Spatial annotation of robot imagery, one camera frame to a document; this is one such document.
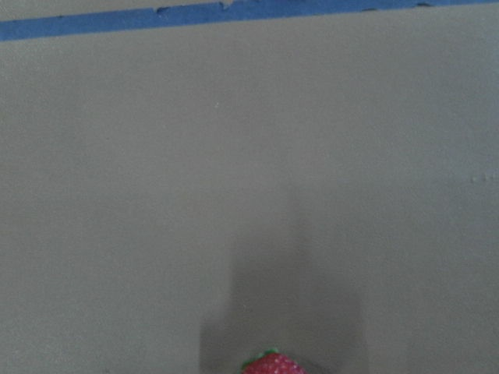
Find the blue tape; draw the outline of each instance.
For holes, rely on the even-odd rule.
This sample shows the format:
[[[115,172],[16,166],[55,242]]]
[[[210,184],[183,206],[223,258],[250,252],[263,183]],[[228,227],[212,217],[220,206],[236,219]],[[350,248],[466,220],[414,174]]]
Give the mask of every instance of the blue tape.
[[[147,8],[1,21],[0,41],[254,19],[319,16],[374,9],[404,9],[418,5],[439,6],[491,2],[499,2],[499,0],[426,0],[426,2],[420,0],[236,0],[229,7],[223,6],[220,2],[213,2],[178,5],[157,10]]]

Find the blue painter's tape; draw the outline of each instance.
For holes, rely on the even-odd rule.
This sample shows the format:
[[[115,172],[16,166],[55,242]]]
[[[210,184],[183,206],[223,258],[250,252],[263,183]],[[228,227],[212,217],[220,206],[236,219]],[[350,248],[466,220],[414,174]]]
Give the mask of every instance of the blue painter's tape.
[[[368,9],[404,9],[418,5],[439,6],[491,2],[499,2],[499,0],[236,0],[229,7],[213,2],[178,5],[160,8],[156,11],[148,8],[1,21],[0,41],[254,19],[320,16],[342,12],[361,12]]]

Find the blue stripe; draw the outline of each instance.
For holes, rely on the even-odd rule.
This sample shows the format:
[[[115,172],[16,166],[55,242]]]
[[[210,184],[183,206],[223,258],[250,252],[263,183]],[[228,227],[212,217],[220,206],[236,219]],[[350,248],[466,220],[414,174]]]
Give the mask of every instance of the blue stripe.
[[[417,5],[438,6],[491,2],[499,2],[499,0],[426,0],[426,2],[421,0],[236,0],[228,8],[219,2],[213,2],[178,5],[157,10],[147,8],[1,21],[0,41],[253,19],[319,16],[371,9],[403,9]]]

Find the toy strawberry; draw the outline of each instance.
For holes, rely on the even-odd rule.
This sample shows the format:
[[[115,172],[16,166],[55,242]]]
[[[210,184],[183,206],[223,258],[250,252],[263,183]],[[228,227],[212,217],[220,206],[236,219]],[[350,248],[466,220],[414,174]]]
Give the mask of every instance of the toy strawberry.
[[[246,362],[241,374],[306,374],[306,371],[289,357],[273,349]]]

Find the strawberry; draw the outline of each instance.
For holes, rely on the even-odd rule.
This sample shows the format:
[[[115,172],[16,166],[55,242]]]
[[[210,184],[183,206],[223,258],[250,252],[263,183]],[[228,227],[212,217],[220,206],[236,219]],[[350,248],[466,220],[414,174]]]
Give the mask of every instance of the strawberry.
[[[245,363],[241,374],[306,374],[306,372],[289,357],[272,350]]]

